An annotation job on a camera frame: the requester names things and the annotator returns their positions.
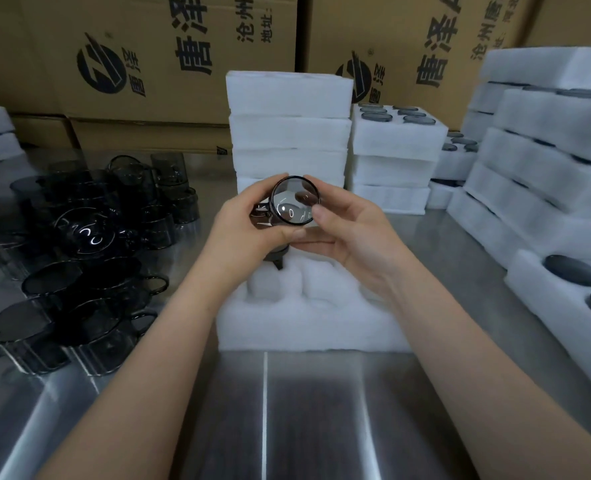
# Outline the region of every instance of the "cardboard box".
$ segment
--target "cardboard box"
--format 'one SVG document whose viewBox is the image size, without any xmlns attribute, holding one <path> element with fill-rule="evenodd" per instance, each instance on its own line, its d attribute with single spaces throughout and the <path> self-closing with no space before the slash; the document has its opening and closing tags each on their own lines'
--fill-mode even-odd
<svg viewBox="0 0 591 480">
<path fill-rule="evenodd" d="M 12 116 L 18 141 L 38 148 L 78 148 L 76 135 L 66 118 L 48 116 Z"/>
<path fill-rule="evenodd" d="M 533 0 L 307 0 L 302 66 L 355 79 L 354 102 L 462 123 L 488 50 L 515 47 Z"/>
<path fill-rule="evenodd" d="M 9 112 L 62 113 L 19 0 L 0 0 L 0 106 Z"/>
<path fill-rule="evenodd" d="M 146 150 L 231 154 L 229 127 L 72 121 L 83 150 Z"/>
<path fill-rule="evenodd" d="M 292 71 L 297 0 L 21 0 L 72 118 L 225 124 L 228 70 Z"/>
<path fill-rule="evenodd" d="M 591 47 L 591 0 L 543 0 L 526 47 Z"/>
</svg>

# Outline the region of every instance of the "stainless steel tabletop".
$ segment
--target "stainless steel tabletop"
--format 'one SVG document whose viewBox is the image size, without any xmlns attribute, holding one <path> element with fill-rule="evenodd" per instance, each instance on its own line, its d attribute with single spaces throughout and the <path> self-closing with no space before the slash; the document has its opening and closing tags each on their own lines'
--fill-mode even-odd
<svg viewBox="0 0 591 480">
<path fill-rule="evenodd" d="M 158 309 L 236 193 L 230 158 L 214 162 L 188 160 L 200 222 L 183 228 L 173 248 L 141 256 L 171 278 L 153 304 Z M 444 211 L 390 218 L 495 343 L 591 433 L 591 382 L 506 288 L 504 270 Z M 0 310 L 22 298 L 0 274 Z M 0 359 L 0 479 L 32 478 L 109 380 L 91 380 L 73 365 L 31 378 Z M 219 354 L 214 333 L 172 469 L 182 479 L 472 477 L 457 431 L 413 355 Z"/>
</svg>

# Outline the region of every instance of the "black circular logo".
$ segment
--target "black circular logo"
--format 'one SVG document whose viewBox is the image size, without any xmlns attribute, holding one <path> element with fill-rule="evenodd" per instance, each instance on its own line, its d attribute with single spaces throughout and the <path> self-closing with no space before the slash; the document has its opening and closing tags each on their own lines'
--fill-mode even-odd
<svg viewBox="0 0 591 480">
<path fill-rule="evenodd" d="M 120 92 L 127 82 L 127 70 L 122 60 L 109 47 L 100 45 L 91 35 L 85 33 L 85 36 L 89 43 L 78 51 L 78 71 L 86 83 L 96 91 L 105 94 Z M 84 52 L 93 61 L 91 69 Z"/>
<path fill-rule="evenodd" d="M 351 59 L 343 64 L 336 71 L 336 75 L 344 75 L 346 72 L 353 77 L 353 103 L 362 101 L 371 90 L 371 69 L 363 61 L 357 58 L 355 52 L 352 53 Z"/>
</svg>

